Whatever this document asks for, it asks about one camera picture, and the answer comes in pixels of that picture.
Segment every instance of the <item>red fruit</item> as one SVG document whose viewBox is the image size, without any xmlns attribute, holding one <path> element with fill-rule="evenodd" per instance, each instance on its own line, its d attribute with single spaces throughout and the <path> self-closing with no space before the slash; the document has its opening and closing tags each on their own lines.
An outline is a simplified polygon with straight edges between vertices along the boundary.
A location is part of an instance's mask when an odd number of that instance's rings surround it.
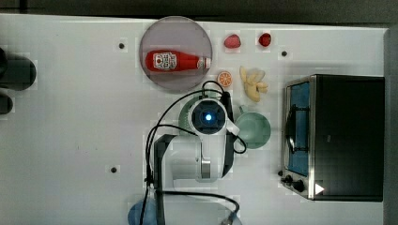
<svg viewBox="0 0 398 225">
<path fill-rule="evenodd" d="M 262 46 L 267 47 L 271 43 L 271 35 L 269 33 L 263 34 L 259 39 L 258 43 Z"/>
<path fill-rule="evenodd" d="M 227 37 L 224 41 L 224 46 L 228 49 L 235 49 L 240 47 L 240 38 L 238 35 Z"/>
</svg>

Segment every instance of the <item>black toaster oven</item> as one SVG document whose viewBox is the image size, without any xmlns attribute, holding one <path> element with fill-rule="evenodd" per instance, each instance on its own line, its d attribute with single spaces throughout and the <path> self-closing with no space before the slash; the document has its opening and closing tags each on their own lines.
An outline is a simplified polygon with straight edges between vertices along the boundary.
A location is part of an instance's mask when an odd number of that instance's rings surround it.
<svg viewBox="0 0 398 225">
<path fill-rule="evenodd" d="M 383 77 L 313 75 L 283 99 L 286 188 L 316 201 L 383 200 Z"/>
</svg>

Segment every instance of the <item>teal bowl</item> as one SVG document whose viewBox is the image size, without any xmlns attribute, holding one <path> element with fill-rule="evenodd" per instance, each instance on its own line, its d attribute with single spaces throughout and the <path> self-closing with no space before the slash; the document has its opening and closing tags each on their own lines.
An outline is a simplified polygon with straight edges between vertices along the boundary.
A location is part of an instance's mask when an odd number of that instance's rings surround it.
<svg viewBox="0 0 398 225">
<path fill-rule="evenodd" d="M 259 148 L 266 144 L 271 136 L 271 125 L 267 118 L 257 112 L 245 112 L 239 107 L 242 115 L 235 124 L 240 129 L 238 136 L 248 148 Z"/>
</svg>

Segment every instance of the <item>ketchup bottle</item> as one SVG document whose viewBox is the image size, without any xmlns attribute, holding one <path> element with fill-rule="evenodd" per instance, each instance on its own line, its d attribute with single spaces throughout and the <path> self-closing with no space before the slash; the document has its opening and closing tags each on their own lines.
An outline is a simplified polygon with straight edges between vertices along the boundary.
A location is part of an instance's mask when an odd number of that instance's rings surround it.
<svg viewBox="0 0 398 225">
<path fill-rule="evenodd" d="M 173 50 L 156 50 L 146 55 L 146 67 L 154 72 L 210 68 L 211 59 Z"/>
</svg>

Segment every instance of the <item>silver oven frame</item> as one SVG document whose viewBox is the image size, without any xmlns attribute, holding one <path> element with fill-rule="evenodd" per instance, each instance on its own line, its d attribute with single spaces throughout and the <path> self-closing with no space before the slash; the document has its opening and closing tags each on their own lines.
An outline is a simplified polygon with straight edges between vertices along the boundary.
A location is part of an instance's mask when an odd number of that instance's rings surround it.
<svg viewBox="0 0 398 225">
<path fill-rule="evenodd" d="M 285 129 L 286 129 L 286 121 L 287 117 L 289 114 L 289 106 L 290 106 L 290 93 L 291 93 L 291 87 L 292 85 L 300 84 L 300 83 L 310 83 L 310 121 L 309 121 L 309 135 L 308 135 L 308 144 L 309 144 L 309 150 L 308 150 L 308 177 L 303 176 L 301 174 L 291 172 L 287 169 L 288 163 L 289 163 L 289 148 L 286 144 L 285 140 Z M 314 151 L 314 146 L 315 146 L 315 104 L 316 104 L 316 75 L 312 75 L 309 77 L 305 77 L 299 80 L 294 80 L 292 82 L 288 82 L 286 87 L 284 88 L 284 95 L 283 95 L 283 125 L 282 125 L 282 131 L 283 131 L 283 144 L 282 144 L 282 149 L 283 149 L 283 177 L 286 177 L 287 175 L 292 176 L 294 181 L 297 180 L 302 180 L 304 183 L 304 190 L 302 192 L 296 191 L 293 187 L 287 186 L 285 183 L 283 185 L 297 193 L 298 195 L 301 195 L 302 197 L 313 200 L 314 195 L 315 195 L 315 179 L 314 179 L 314 157 L 315 157 L 315 151 Z"/>
</svg>

